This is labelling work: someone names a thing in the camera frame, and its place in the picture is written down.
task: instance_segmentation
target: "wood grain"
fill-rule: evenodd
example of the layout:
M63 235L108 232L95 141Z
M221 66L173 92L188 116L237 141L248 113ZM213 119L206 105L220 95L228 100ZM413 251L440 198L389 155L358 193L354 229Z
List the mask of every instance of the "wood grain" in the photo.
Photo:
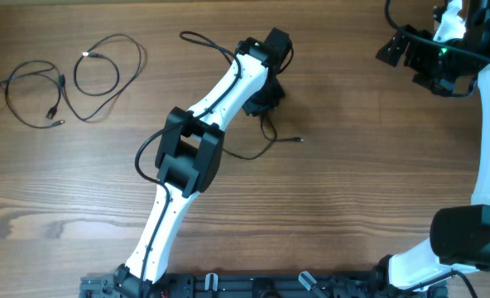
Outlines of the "wood grain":
M155 187L134 170L138 147L169 111L188 108L227 69L216 51L185 43L182 30L234 48L273 26L291 34L295 59L280 77L287 97L272 114L283 137L255 161L224 156L209 190L192 205L172 251L171 272L328 272L367 269L428 236L434 213L469 204L478 172L478 94L442 99L411 83L412 70L374 59L392 35L382 2L177 2L0 7L0 80L24 60L44 59L67 75L75 107L103 99L77 92L74 62L118 31L147 51L141 76L98 123L66 105L51 130L21 125L0 94L0 297L74 297L79 278L111 272L134 249ZM394 4L398 23L431 27L431 3ZM118 41L100 52L122 82L136 49ZM82 65L82 87L106 89L110 65ZM40 79L12 85L27 120L47 123L55 89ZM253 155L265 146L258 120L239 114L225 146ZM143 157L155 173L156 145ZM490 273L472 276L490 296ZM467 297L451 281L452 297Z

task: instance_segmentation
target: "table surface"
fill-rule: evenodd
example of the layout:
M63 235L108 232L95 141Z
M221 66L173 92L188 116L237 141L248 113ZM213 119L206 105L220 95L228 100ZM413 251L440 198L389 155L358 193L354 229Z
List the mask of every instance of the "table surface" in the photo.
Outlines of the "table surface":
M366 270L428 237L439 209L469 204L478 173L481 104L443 99L411 82L412 70L374 58L393 30L382 1L178 2L0 7L0 80L43 59L67 75L83 115L103 98L82 95L72 71L82 51L124 32L146 49L140 77L96 123L60 105L66 124L20 124L0 92L0 297L75 297L79 278L112 272L132 253L155 186L135 172L138 147L175 107L207 94L228 65L216 51L182 41L198 31L233 49L274 26L291 34L295 59L280 76L286 98L271 114L281 137L255 161L223 156L210 188L191 206L169 272ZM400 24L431 28L432 3L402 0ZM135 47L109 43L124 84ZM84 89L107 89L104 61L79 69ZM40 78L12 83L15 109L45 124L56 89ZM264 147L258 118L239 113L225 146L251 156ZM142 168L156 173L156 144ZM471 276L490 296L490 273ZM451 296L467 297L461 281Z

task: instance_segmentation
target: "wooden table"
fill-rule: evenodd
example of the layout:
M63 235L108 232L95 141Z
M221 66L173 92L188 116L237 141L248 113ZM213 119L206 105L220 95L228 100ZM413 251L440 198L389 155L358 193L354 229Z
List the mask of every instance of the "wooden table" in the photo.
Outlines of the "wooden table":
M219 81L221 55L179 39L193 30L233 49L277 26L291 34L295 59L280 76L287 97L271 115L281 137L255 161L224 156L209 190L192 205L172 249L170 272L331 272L369 269L429 234L436 211L469 204L478 172L481 105L442 99L411 83L413 71L374 59L392 36L382 1L178 2L0 7L0 80L24 60L49 60L67 75L82 114L103 99L83 96L72 70L82 51L115 32L147 50L140 77L97 123L34 130L0 93L0 297L75 297L79 278L109 273L131 254L155 186L134 170L138 147L175 107L188 108ZM396 1L400 24L432 26L432 3ZM99 49L125 83L133 45ZM107 89L113 70L84 62L82 87ZM12 84L12 101L32 123L54 103L53 84ZM253 155L265 146L258 119L240 113L225 146ZM156 145L143 157L152 165ZM490 273L471 276L490 296ZM453 297L468 297L451 281Z

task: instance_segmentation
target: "wooden tabletop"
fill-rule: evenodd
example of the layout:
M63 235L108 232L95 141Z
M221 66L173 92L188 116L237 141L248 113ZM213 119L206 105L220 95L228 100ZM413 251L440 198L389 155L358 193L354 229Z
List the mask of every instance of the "wooden tabletop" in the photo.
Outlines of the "wooden tabletop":
M432 3L396 1L400 24L431 28ZM413 84L413 70L374 58L394 33L382 1L177 2L0 7L0 81L25 60L55 63L75 108L72 71L82 51L123 32L146 49L145 68L96 123L60 104L66 124L19 123L0 92L0 297L75 297L82 276L112 272L134 250L155 186L135 172L138 147L175 107L205 96L228 65L216 51L182 41L198 31L233 49L274 27L290 33L295 59L279 79L286 98L271 114L280 137L255 161L223 156L214 183L191 206L169 272L333 272L369 269L429 235L439 209L469 204L478 173L481 104L443 99ZM125 84L137 66L125 41L99 52ZM108 89L113 68L85 61L82 88ZM12 102L45 124L56 89L42 78L12 83ZM266 144L258 118L239 113L225 147L251 156ZM156 144L143 169L155 175ZM471 280L490 296L490 273ZM452 297L468 297L451 281Z

